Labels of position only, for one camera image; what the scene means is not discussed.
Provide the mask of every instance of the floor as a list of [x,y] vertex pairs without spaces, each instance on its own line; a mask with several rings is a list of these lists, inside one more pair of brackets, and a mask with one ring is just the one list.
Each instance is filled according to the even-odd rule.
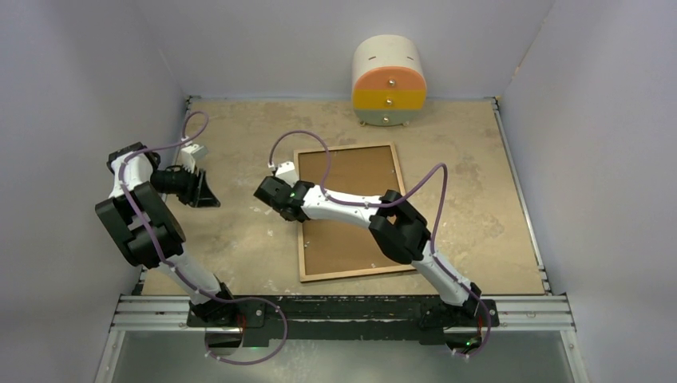
[[[234,294],[435,294],[416,272],[299,281],[298,224],[289,223],[252,196],[269,174],[267,156],[291,129],[318,133],[329,145],[393,141],[405,188],[438,162],[449,166],[445,210],[437,246],[485,294],[543,294],[529,229],[501,134],[489,101],[428,101],[408,127],[361,127],[348,101],[195,101],[210,125],[197,140],[209,154],[198,163],[221,200],[217,209],[191,209],[169,197],[167,205],[187,236],[186,248]],[[196,118],[190,129],[197,129]],[[290,136],[277,162],[298,148],[317,148]],[[434,220],[441,175],[410,202]],[[149,271],[142,294],[183,294],[164,275]]]

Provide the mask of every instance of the yellow drawer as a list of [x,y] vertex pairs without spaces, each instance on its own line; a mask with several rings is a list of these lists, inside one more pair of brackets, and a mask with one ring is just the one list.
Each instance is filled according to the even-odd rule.
[[426,102],[426,90],[365,90],[353,92],[355,109],[420,109]]

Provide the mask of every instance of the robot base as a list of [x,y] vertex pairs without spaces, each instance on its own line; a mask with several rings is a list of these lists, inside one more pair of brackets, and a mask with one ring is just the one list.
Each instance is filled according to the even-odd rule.
[[[446,305],[439,295],[260,295],[282,309],[288,320],[288,339],[418,341],[422,345],[448,345],[452,334],[447,327],[477,327],[478,316],[485,323],[485,313],[478,310],[469,316],[461,307]],[[496,303],[482,299],[490,310],[491,326],[500,324]],[[246,319],[244,347],[267,347],[271,339],[280,338],[283,323],[279,314],[265,303],[242,302],[240,315]],[[189,327],[237,327],[233,319],[205,322],[189,313]],[[215,347],[219,346],[215,338]]]

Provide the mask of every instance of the cork board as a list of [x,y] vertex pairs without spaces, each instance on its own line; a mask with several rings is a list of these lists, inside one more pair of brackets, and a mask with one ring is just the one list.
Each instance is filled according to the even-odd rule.
[[[343,145],[329,148],[331,172],[325,187],[355,195],[383,195],[388,189],[404,194],[393,143]],[[326,167],[323,149],[297,150],[301,180],[318,184]],[[413,270],[388,259],[368,230],[348,223],[311,220],[299,225],[301,282]]]

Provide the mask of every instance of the white wall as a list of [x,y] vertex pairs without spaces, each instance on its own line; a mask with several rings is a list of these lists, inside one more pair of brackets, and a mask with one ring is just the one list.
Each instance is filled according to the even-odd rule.
[[0,12],[0,381],[91,382],[129,266],[94,213],[108,153],[178,137],[182,93],[134,4]]
[[348,98],[377,34],[417,43],[430,96],[496,96],[552,1],[137,0],[186,93],[238,98]]
[[595,382],[677,379],[677,3],[558,0],[502,115]]

